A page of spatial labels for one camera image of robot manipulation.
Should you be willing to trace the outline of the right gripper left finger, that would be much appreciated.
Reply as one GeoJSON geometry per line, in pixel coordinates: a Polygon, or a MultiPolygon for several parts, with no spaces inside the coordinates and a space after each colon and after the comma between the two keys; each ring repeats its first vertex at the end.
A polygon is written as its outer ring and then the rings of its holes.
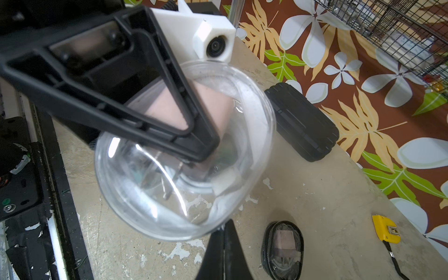
{"type": "Polygon", "coordinates": [[[224,230],[215,231],[209,239],[196,280],[224,279],[224,230]]]}

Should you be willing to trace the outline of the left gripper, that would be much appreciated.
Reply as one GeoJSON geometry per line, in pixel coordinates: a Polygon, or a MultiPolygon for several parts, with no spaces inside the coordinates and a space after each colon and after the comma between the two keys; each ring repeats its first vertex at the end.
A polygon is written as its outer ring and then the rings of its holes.
{"type": "Polygon", "coordinates": [[[122,1],[2,1],[1,77],[59,119],[175,151],[218,139],[149,7],[122,1]],[[168,87],[185,131],[144,115],[168,87]]]}

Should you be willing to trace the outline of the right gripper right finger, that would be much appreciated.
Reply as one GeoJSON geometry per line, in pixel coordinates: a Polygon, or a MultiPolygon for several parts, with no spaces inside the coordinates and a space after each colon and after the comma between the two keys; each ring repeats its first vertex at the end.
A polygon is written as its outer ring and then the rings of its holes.
{"type": "Polygon", "coordinates": [[[224,280],[253,280],[233,220],[224,227],[224,280]]]}

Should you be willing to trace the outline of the pink charger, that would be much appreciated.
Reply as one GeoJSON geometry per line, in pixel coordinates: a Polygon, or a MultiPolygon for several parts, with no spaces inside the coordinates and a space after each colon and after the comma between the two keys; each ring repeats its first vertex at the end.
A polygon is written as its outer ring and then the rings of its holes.
{"type": "MultiPolygon", "coordinates": [[[[190,79],[189,84],[199,102],[199,106],[194,108],[205,113],[219,137],[223,138],[230,122],[233,99],[197,81],[190,79]]],[[[167,86],[153,86],[145,92],[145,96],[153,98],[144,110],[145,116],[181,131],[188,128],[186,118],[167,86]]]]}
{"type": "Polygon", "coordinates": [[[278,250],[296,250],[294,232],[290,230],[276,230],[274,233],[274,248],[278,250]]]}

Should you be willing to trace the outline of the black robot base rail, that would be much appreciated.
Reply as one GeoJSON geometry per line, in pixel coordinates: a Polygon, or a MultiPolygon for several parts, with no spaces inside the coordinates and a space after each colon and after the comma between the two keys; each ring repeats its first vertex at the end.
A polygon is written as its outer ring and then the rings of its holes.
{"type": "Polygon", "coordinates": [[[49,115],[1,102],[1,278],[91,280],[79,216],[49,115]]]}

